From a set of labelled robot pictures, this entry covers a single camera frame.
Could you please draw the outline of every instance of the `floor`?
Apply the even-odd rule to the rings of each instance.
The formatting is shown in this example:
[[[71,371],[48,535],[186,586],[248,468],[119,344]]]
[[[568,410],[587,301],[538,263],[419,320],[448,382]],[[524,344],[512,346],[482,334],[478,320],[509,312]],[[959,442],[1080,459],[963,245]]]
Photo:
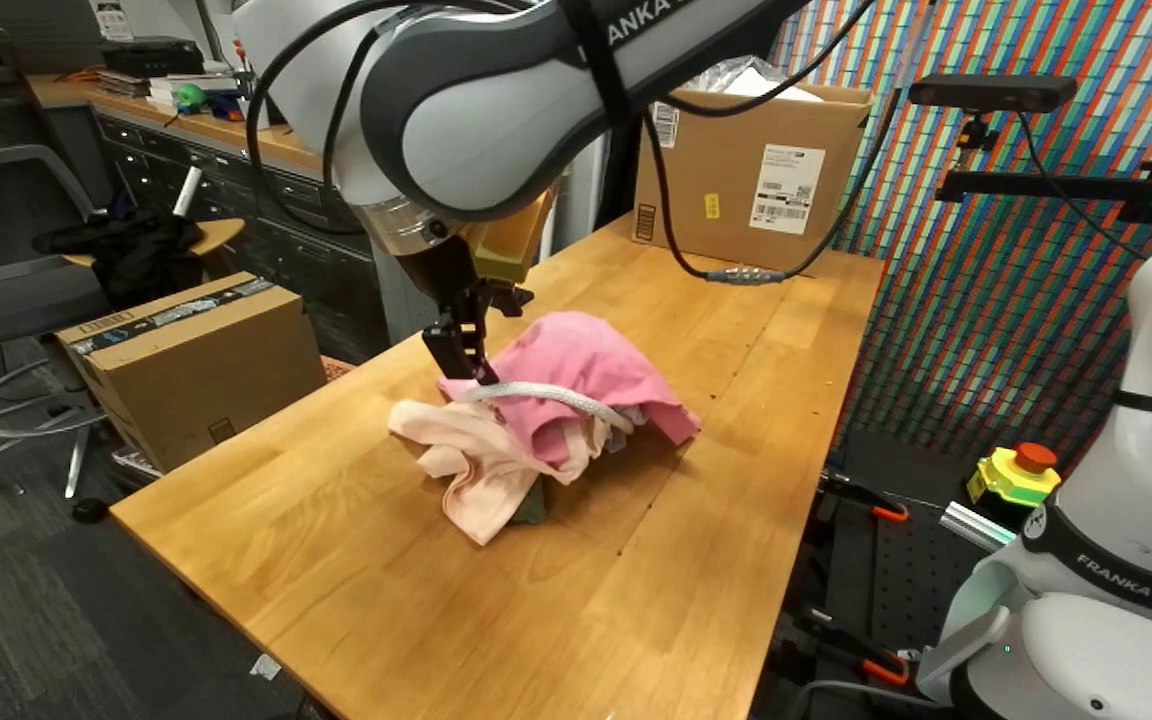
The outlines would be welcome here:
[[[59,501],[66,442],[0,454],[0,714],[28,720],[294,720],[318,714],[289,678],[255,678],[255,648],[196,604],[112,519],[75,522]],[[100,459],[87,492],[124,497]]]

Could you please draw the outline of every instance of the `cable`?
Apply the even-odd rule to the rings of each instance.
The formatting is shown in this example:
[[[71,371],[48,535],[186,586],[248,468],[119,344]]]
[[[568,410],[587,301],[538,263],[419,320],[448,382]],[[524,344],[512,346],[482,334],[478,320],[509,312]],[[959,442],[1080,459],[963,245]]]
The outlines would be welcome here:
[[[424,9],[424,0],[356,0],[356,4],[343,4],[329,14],[319,14],[318,24],[310,24],[289,49],[282,49],[269,66],[255,77],[255,89],[251,89],[251,100],[248,100],[248,120],[245,120],[245,139],[248,139],[248,159],[251,159],[251,170],[255,170],[255,182],[273,197],[273,204],[294,214],[295,224],[313,227],[313,231],[323,231],[323,236],[362,236],[362,227],[334,227],[334,224],[318,224],[300,210],[294,210],[282,193],[273,186],[273,177],[264,167],[264,157],[260,157],[260,113],[269,102],[269,91],[273,83],[284,77],[284,66],[310,49],[318,45],[319,36],[337,30],[342,24],[356,19],[356,14],[370,14],[370,11],[380,11],[380,9]],[[505,11],[499,4],[492,0],[456,0],[456,9],[478,9],[478,11]]]
[[[200,14],[206,36],[208,36],[208,55],[211,55],[211,58],[223,58],[208,0],[196,0],[196,14]]]
[[[818,695],[818,691],[851,691],[851,695],[893,701],[893,705],[905,705],[905,707],[939,707],[939,710],[944,710],[944,705],[931,705],[931,701],[907,695],[907,691],[893,691],[893,688],[878,688],[878,685],[812,678],[812,685],[804,685],[804,688],[794,695],[783,720],[810,720],[810,707],[812,707],[812,695]]]
[[[603,423],[611,423],[616,430],[634,430],[634,420],[623,410],[616,410],[611,402],[599,402],[578,387],[563,387],[563,382],[527,382],[527,378],[517,378],[517,382],[470,382],[466,392],[456,392],[456,398],[466,402],[498,402],[498,398],[512,398],[512,396],[527,396],[527,398],[561,398],[585,416],[597,416]]]
[[[1143,260],[1143,253],[1137,253],[1132,245],[1108,236],[1108,227],[1097,224],[1097,219],[1061,186],[1061,179],[1057,179],[1057,177],[1050,170],[1050,162],[1040,159],[1040,143],[1031,139],[1027,113],[1018,113],[1018,114],[1021,114],[1021,135],[1024,135],[1027,159],[1031,159],[1031,167],[1043,177],[1043,182],[1061,197],[1061,204],[1066,204],[1070,210],[1075,210],[1102,238],[1115,245],[1120,253],[1128,253],[1128,257],[1137,257],[1137,260]]]
[[[780,83],[769,89],[765,96],[748,96],[748,100],[723,102],[723,108],[688,102],[688,100],[679,100],[679,96],[665,96],[665,102],[672,102],[672,108],[679,108],[679,113],[688,113],[688,114],[740,114],[740,113],[752,113],[752,108],[761,108],[761,102],[772,102],[780,91],[787,91],[787,89],[795,89],[804,77],[812,77],[812,70],[839,49],[839,40],[851,36],[851,29],[861,24],[861,14],[866,14],[867,9],[872,9],[872,0],[866,0],[866,4],[845,19],[845,29],[832,30],[832,40],[829,40],[800,70],[794,70],[787,81],[780,81]]]
[[[371,30],[362,40],[362,49],[354,52],[348,66],[343,66],[343,81],[342,81],[342,91],[337,91],[337,102],[334,102],[334,120],[329,120],[329,132],[323,132],[323,157],[319,157],[319,186],[323,186],[323,193],[337,193],[334,167],[337,167],[342,120],[343,120],[354,83],[362,81],[366,58],[370,58],[370,52],[377,49],[377,40],[380,40],[380,30],[371,29]]]
[[[888,113],[884,113],[884,124],[880,124],[880,135],[872,139],[872,148],[867,148],[867,157],[866,157],[866,162],[861,162],[861,177],[858,177],[858,182],[847,186],[847,201],[845,201],[839,214],[829,224],[829,231],[821,236],[821,245],[818,245],[795,267],[783,267],[783,273],[740,267],[740,263],[737,263],[737,267],[705,273],[705,267],[695,267],[695,263],[679,253],[679,238],[678,238],[678,227],[672,227],[672,193],[667,193],[662,132],[656,132],[651,114],[643,114],[639,124],[647,129],[647,139],[651,139],[651,167],[656,167],[656,186],[662,186],[665,245],[667,245],[672,260],[678,260],[688,276],[710,278],[710,284],[783,284],[783,278],[810,273],[810,267],[824,257],[824,246],[836,238],[836,231],[847,224],[847,214],[851,214],[851,206],[858,206],[858,201],[861,201],[861,193],[866,193],[866,182],[867,182],[867,177],[872,177],[872,162],[880,159],[880,153],[884,153],[884,143],[888,143],[893,114],[895,114],[900,100],[905,100],[905,89],[893,91]]]

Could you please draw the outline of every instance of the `black cable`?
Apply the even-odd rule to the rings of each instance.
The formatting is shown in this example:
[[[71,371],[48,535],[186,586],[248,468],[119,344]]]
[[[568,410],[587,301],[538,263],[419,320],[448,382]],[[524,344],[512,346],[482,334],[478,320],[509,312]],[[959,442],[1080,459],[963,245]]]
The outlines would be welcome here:
[[[343,108],[348,108],[348,96],[354,96],[354,83],[362,81],[366,70],[366,58],[370,52],[377,49],[380,30],[371,29],[362,49],[354,52],[348,66],[343,66],[343,81],[342,81],[342,91],[337,91],[337,102],[334,102],[334,120],[329,120],[329,132],[323,132],[323,157],[319,157],[319,193],[337,193],[337,179],[334,179],[334,167],[337,167],[337,135],[342,135],[342,120],[343,120]]]
[[[610,19],[599,19],[599,11],[587,0],[554,0],[574,36],[578,36],[578,52],[603,100],[603,124],[620,129],[623,120],[634,120],[634,100],[623,91],[623,77],[610,40]]]
[[[688,276],[710,278],[710,284],[783,284],[783,278],[810,273],[824,257],[824,246],[836,238],[836,231],[847,224],[847,214],[851,214],[851,206],[858,206],[858,201],[861,201],[861,193],[866,193],[866,182],[872,177],[872,162],[880,159],[880,153],[888,143],[893,114],[895,114],[900,100],[905,100],[905,89],[893,91],[884,124],[880,124],[880,135],[872,139],[872,148],[867,148],[867,157],[861,162],[861,177],[847,186],[847,201],[845,201],[839,214],[829,224],[821,245],[795,267],[783,267],[783,273],[769,273],[769,267],[715,267],[715,273],[705,273],[679,253],[679,238],[678,238],[678,227],[672,227],[672,201],[667,201],[672,193],[667,193],[662,132],[656,132],[651,114],[643,114],[639,124],[647,129],[647,139],[651,139],[651,167],[656,167],[656,186],[662,186],[665,245],[667,245],[672,260]]]
[[[812,77],[836,49],[839,40],[851,36],[851,29],[861,24],[861,14],[872,9],[872,0],[858,4],[858,11],[845,19],[839,30],[832,30],[832,40],[800,66],[794,70],[787,81],[780,81],[778,89],[769,89],[765,96],[748,96],[740,102],[723,102],[723,108],[705,108],[705,102],[693,102],[693,100],[679,100],[679,96],[667,96],[665,102],[688,113],[688,114],[740,114],[740,113],[752,113],[761,102],[772,102],[780,91],[795,89],[804,77]]]
[[[273,186],[273,177],[264,167],[264,157],[260,157],[260,113],[269,102],[269,91],[273,83],[284,77],[284,66],[310,49],[318,45],[319,36],[337,30],[342,24],[356,19],[356,14],[370,14],[370,11],[380,11],[380,9],[424,9],[428,0],[354,0],[329,14],[319,14],[318,24],[310,24],[289,49],[282,49],[269,66],[260,66],[255,77],[255,89],[251,89],[251,100],[248,100],[248,114],[245,114],[245,139],[248,139],[248,159],[251,159],[251,177],[255,182],[264,186],[264,197],[284,210],[294,214],[295,224],[313,227],[313,231],[323,231],[323,236],[362,236],[362,227],[334,227],[334,224],[318,224],[300,210],[294,210],[284,204],[284,197]],[[443,0],[440,9],[478,9],[478,11],[509,11],[505,4],[492,4],[492,0]]]
[[[1050,170],[1050,162],[1043,162],[1043,157],[1040,157],[1040,143],[1031,139],[1027,113],[1018,113],[1018,114],[1021,114],[1021,135],[1024,135],[1027,159],[1031,159],[1031,167],[1043,177],[1043,182],[1061,197],[1061,204],[1066,204],[1070,210],[1075,210],[1102,238],[1115,245],[1120,253],[1128,253],[1128,257],[1137,257],[1137,260],[1143,260],[1143,253],[1137,253],[1132,245],[1108,236],[1108,227],[1097,224],[1097,219],[1061,186],[1061,179]]]
[[[211,58],[223,58],[208,0],[196,0],[196,11],[200,11],[200,24],[206,24]]]
[[[851,685],[851,678],[812,678],[804,685],[794,705],[787,705],[787,720],[810,720],[810,707],[812,707],[812,695],[818,691],[851,691],[851,695],[872,695],[872,701],[893,701],[893,705],[905,705],[905,707],[950,707],[950,705],[938,705],[938,701],[924,701],[924,695],[907,695],[907,691],[893,691],[893,688],[878,688],[878,685]]]

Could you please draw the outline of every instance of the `black chair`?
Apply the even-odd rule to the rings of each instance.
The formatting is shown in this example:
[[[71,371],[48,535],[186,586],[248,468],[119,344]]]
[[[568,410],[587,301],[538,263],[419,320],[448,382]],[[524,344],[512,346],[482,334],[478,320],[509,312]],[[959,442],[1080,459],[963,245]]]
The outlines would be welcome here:
[[[39,143],[0,148],[0,346],[10,339],[44,339],[44,358],[0,375],[0,454],[26,441],[71,435],[66,501],[79,519],[100,503],[79,501],[79,474],[100,410],[79,392],[53,330],[104,315],[110,301],[87,267],[66,257],[39,257],[35,236],[75,227],[92,201],[55,153]]]

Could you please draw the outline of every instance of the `colorful patterned wall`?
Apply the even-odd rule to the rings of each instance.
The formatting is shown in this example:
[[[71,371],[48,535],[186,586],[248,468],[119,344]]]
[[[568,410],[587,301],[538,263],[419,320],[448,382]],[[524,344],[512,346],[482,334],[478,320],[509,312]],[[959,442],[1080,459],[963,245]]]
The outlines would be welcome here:
[[[858,0],[818,0],[780,40],[800,66]],[[888,91],[905,52],[930,70],[1066,70],[1070,108],[1031,114],[1057,170],[1137,170],[1152,159],[1152,0],[878,0],[851,40],[812,70],[818,83]],[[839,246],[888,260],[888,287],[847,407],[847,430],[888,430],[977,454],[991,442],[1050,441],[1075,454],[1115,387],[1132,253],[1087,231],[1061,201],[931,201],[957,159],[959,113],[900,108],[867,197]],[[963,167],[1027,167],[1011,114],[991,157]],[[1080,204],[1120,245],[1152,253],[1152,224],[1114,224],[1115,204]]]

